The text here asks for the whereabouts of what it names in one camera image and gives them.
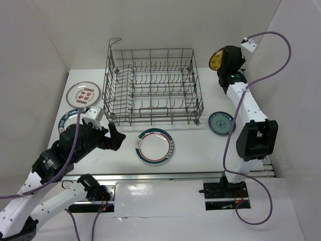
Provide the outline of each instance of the plate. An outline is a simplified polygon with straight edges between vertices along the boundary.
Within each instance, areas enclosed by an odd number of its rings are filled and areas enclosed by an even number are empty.
[[[64,132],[68,126],[77,123],[77,114],[78,114],[78,109],[73,109],[73,110],[65,113],[61,117],[61,119],[58,123],[59,133]]]
[[[233,117],[226,112],[219,111],[209,117],[209,126],[212,131],[220,136],[228,136],[233,124]]]
[[[75,108],[90,107],[100,96],[100,89],[92,82],[80,82],[72,86],[66,95],[69,105]]]
[[[174,141],[170,134],[158,128],[142,132],[135,144],[138,157],[146,164],[159,165],[173,154]]]

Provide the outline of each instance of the white plate with red rim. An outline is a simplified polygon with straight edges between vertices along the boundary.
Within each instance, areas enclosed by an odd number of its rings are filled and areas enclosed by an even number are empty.
[[[145,164],[162,165],[173,155],[174,141],[166,131],[151,128],[138,136],[135,150]]]

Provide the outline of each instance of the small blue plate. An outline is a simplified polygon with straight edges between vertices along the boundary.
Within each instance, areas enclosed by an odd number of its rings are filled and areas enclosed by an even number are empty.
[[[209,117],[209,126],[212,131],[220,136],[228,136],[233,124],[233,117],[226,112],[219,111]]]

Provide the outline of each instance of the cable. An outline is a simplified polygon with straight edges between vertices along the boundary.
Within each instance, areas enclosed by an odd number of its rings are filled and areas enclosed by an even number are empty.
[[[91,241],[94,241],[94,233],[95,233],[95,225],[96,225],[96,221],[97,221],[97,218],[99,217],[99,215],[102,213],[102,211],[106,210],[107,207],[111,206],[112,204],[108,204],[106,206],[104,206],[103,208],[101,208],[96,217],[95,217],[95,220],[94,220],[94,223],[92,225],[92,231],[91,231]]]
[[[64,180],[64,181],[62,181],[61,187],[62,187],[63,189],[67,189],[67,188],[64,187],[64,183],[65,183],[65,182],[71,182],[72,184],[74,183],[73,181],[70,181],[70,180]]]
[[[259,79],[255,80],[255,81],[249,83],[249,84],[246,86],[246,88],[245,88],[245,90],[244,90],[244,92],[243,92],[243,94],[242,94],[242,96],[241,96],[240,102],[239,102],[239,104],[238,104],[237,107],[236,107],[236,111],[235,111],[235,115],[234,115],[234,119],[233,119],[232,126],[235,125],[236,117],[237,117],[237,115],[238,115],[238,113],[239,113],[239,111],[240,111],[240,107],[241,107],[242,101],[243,101],[244,96],[245,96],[245,94],[246,94],[246,91],[249,89],[249,87],[251,87],[253,84],[256,84],[256,83],[258,83],[258,82],[260,82],[260,81],[262,81],[262,80],[265,80],[265,79],[267,79],[267,78],[270,78],[270,77],[272,77],[273,75],[276,75],[277,73],[279,73],[280,71],[282,71],[282,70],[286,67],[286,65],[289,63],[289,61],[290,61],[290,59],[291,59],[291,55],[292,55],[291,45],[290,45],[289,41],[287,40],[287,38],[286,38],[284,35],[280,34],[280,33],[273,32],[273,31],[268,31],[268,32],[263,32],[263,33],[255,34],[255,35],[249,36],[249,37],[247,37],[247,38],[250,39],[250,38],[254,38],[254,37],[257,37],[257,36],[260,36],[260,35],[265,35],[265,34],[278,35],[278,36],[280,36],[280,37],[286,42],[287,47],[288,47],[288,58],[287,58],[285,64],[284,64],[280,69],[278,69],[277,71],[275,71],[275,72],[272,73],[272,74],[269,74],[269,75],[267,75],[267,76],[265,76],[265,77],[259,78]],[[224,170],[225,170],[226,172],[228,172],[228,173],[232,173],[232,174],[236,174],[236,175],[240,175],[240,176],[245,176],[245,177],[248,177],[248,178],[256,181],[257,183],[259,183],[259,184],[265,189],[267,195],[269,196],[269,200],[270,200],[270,212],[269,212],[269,215],[267,216],[267,218],[266,218],[265,220],[263,220],[263,221],[261,221],[261,222],[248,222],[248,221],[244,220],[244,219],[240,216],[240,214],[238,213],[238,207],[239,207],[239,205],[242,204],[244,201],[243,201],[243,202],[239,202],[239,203],[236,205],[236,207],[235,207],[236,215],[239,217],[240,220],[242,220],[242,221],[243,221],[244,223],[246,223],[246,224],[249,224],[249,225],[261,225],[261,224],[267,222],[267,221],[270,219],[270,217],[271,217],[271,215],[272,215],[272,212],[273,212],[273,202],[272,202],[271,194],[270,194],[269,190],[266,188],[266,186],[265,186],[263,183],[261,183],[259,180],[257,180],[256,178],[250,177],[250,176],[245,175],[245,174],[243,174],[243,173],[233,172],[233,171],[230,171],[230,170],[228,170],[228,169],[226,168],[226,156],[227,156],[227,151],[228,151],[228,148],[229,148],[229,145],[230,145],[231,136],[232,136],[232,132],[230,132],[229,135],[228,135],[227,142],[226,142],[226,146],[225,146],[225,150],[224,150],[224,155],[223,155],[223,168],[224,168]]]
[[[71,161],[71,158],[72,158],[72,156],[73,156],[73,154],[75,152],[75,149],[76,149],[77,139],[78,139],[78,134],[79,134],[79,126],[80,126],[80,114],[81,114],[81,109],[78,109],[74,142],[72,144],[72,148],[70,150],[70,153],[69,153],[69,156],[67,158],[67,161],[65,162],[64,166],[62,167],[62,169],[52,179],[50,179],[48,182],[46,182],[44,185],[42,185],[40,187],[37,187],[37,188],[35,188],[33,190],[30,190],[28,192],[23,193],[23,196],[27,196],[27,195],[33,194],[34,192],[37,192],[37,191],[47,187],[49,184],[57,181],[62,175],[64,175],[65,170],[67,169],[67,167],[68,167],[68,165],[69,165],[69,163]],[[15,194],[15,195],[8,195],[8,196],[0,196],[0,199],[10,199],[10,198],[18,198],[18,197],[21,197],[21,196],[18,195],[18,194]]]
[[[76,220],[75,220],[74,215],[73,215],[73,214],[71,213],[71,211],[69,211],[68,209],[65,209],[65,211],[66,211],[67,213],[69,213],[69,215],[71,216],[72,222],[74,223],[77,240],[78,240],[78,241],[81,241],[81,240],[80,240],[80,237],[79,237],[78,228],[77,228],[77,224],[76,224]]]

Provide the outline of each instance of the wire dish rack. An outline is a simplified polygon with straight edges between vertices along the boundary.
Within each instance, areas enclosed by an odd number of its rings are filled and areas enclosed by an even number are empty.
[[[199,123],[204,110],[193,49],[113,50],[109,40],[102,99],[109,121]]]

